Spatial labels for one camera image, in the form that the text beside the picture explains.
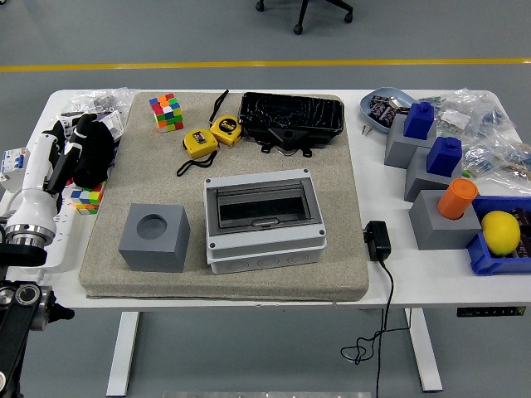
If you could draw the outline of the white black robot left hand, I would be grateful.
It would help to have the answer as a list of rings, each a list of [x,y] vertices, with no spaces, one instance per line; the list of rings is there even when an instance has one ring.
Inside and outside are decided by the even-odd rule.
[[[9,240],[20,234],[34,234],[47,240],[55,236],[57,195],[75,171],[96,119],[95,114],[82,115],[69,142],[64,139],[61,124],[55,133],[47,131],[38,136],[22,184],[22,203],[6,224]]]

